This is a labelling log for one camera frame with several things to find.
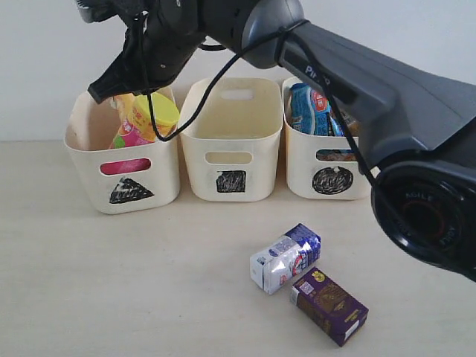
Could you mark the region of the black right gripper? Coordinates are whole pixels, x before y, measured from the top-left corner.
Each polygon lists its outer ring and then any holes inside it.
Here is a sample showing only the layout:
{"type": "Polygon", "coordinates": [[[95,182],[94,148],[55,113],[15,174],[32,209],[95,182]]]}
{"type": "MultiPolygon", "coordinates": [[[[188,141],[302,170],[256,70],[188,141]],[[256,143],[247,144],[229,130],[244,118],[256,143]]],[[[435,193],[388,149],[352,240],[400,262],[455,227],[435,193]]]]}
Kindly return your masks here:
{"type": "Polygon", "coordinates": [[[96,103],[121,94],[149,94],[175,81],[205,40],[199,1],[148,1],[126,34],[123,50],[88,87],[96,103]]]}

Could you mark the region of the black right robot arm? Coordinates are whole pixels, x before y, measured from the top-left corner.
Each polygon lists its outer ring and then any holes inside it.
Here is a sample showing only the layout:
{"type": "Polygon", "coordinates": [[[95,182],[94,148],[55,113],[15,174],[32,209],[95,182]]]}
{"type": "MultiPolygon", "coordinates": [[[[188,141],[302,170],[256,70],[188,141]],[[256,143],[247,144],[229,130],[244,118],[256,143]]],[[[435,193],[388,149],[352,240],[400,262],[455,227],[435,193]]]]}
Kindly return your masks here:
{"type": "Polygon", "coordinates": [[[118,17],[122,51],[89,85],[97,103],[174,82],[205,40],[255,68],[280,66],[324,93],[371,185],[374,216],[413,258],[475,278],[475,86],[412,67],[312,24],[299,1],[79,1],[118,17]]]}

